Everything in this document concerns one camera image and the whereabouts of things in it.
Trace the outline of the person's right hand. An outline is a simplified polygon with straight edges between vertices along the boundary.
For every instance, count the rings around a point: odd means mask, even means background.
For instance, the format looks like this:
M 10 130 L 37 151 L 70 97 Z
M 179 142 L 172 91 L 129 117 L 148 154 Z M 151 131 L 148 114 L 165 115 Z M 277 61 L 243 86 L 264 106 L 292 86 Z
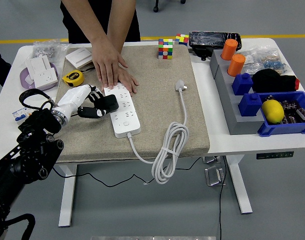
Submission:
M 125 68 L 128 65 L 109 40 L 98 38 L 91 45 L 97 78 L 104 88 L 112 89 L 118 82 L 120 65 Z

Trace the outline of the person's left hand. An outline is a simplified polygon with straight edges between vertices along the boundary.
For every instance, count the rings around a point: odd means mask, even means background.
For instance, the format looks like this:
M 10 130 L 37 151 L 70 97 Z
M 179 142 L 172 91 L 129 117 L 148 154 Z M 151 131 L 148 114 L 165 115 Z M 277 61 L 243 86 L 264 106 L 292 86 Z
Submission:
M 138 81 L 124 68 L 118 66 L 116 71 L 112 72 L 111 78 L 105 72 L 101 72 L 98 80 L 101 82 L 101 88 L 108 88 L 112 90 L 119 82 L 123 84 L 130 95 L 137 93 L 136 87 L 139 85 Z

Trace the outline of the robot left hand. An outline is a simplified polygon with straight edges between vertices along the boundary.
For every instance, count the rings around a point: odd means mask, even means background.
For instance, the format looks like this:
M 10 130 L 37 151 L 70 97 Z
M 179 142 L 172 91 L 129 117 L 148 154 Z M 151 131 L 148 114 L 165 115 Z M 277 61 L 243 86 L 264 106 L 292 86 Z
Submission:
M 94 107 L 81 107 L 86 99 L 89 99 Z M 104 96 L 96 86 L 84 84 L 69 89 L 51 112 L 66 122 L 75 113 L 82 118 L 98 119 L 111 112 L 103 100 Z

